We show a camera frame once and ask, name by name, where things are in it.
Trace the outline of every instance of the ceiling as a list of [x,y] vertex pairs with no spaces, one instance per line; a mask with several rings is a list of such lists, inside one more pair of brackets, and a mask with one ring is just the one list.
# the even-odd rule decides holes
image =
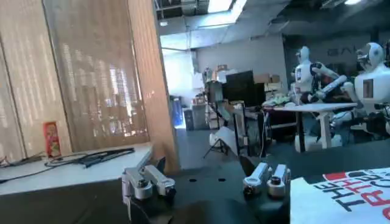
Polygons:
[[[352,6],[344,1],[247,0],[242,12],[231,19],[229,15],[235,6],[228,12],[207,14],[207,0],[155,0],[160,3],[159,21],[168,22],[167,26],[159,27],[161,45],[170,49],[207,47],[276,33],[326,37],[366,32],[373,27],[390,28],[390,1],[362,0]],[[162,10],[161,5],[174,8]]]
[[236,2],[245,2],[242,11],[235,10],[234,6],[227,12],[160,18],[159,21],[168,22],[167,26],[159,27],[162,47],[185,50],[264,35],[270,20],[289,3],[287,0]]
[[321,0],[292,0],[278,15],[287,25],[281,30],[285,35],[329,36],[341,33],[370,32],[373,27],[389,28],[390,1],[362,0],[357,5],[343,1],[334,7],[321,8]]

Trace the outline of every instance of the red snack can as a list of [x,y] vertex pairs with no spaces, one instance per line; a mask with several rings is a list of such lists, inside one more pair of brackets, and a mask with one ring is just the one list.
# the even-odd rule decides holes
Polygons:
[[55,121],[43,124],[43,134],[46,143],[46,154],[49,158],[61,156],[60,138]]

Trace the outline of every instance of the red letter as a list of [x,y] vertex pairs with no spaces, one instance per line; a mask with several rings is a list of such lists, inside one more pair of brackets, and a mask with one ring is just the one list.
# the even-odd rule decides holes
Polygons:
[[[372,206],[390,204],[390,200],[383,200],[382,198],[378,197],[378,195],[380,194],[383,194],[383,191],[374,191],[373,193],[363,193],[361,194],[361,197],[363,197],[363,199],[365,199]],[[369,197],[373,197],[373,199],[376,199],[376,201],[370,200]]]

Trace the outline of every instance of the screw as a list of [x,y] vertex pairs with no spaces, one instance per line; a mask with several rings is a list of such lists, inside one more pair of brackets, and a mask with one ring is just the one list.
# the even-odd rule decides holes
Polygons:
[[271,184],[273,185],[279,185],[282,182],[282,180],[277,176],[271,177]]
[[147,186],[146,180],[142,179],[138,181],[138,187],[146,187],[146,186]]

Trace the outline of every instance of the cardboard box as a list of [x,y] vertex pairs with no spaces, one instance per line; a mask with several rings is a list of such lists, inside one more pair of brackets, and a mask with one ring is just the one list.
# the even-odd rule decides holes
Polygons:
[[280,83],[280,76],[279,75],[272,75],[270,82],[271,83]]
[[271,76],[269,74],[254,75],[255,83],[269,83]]

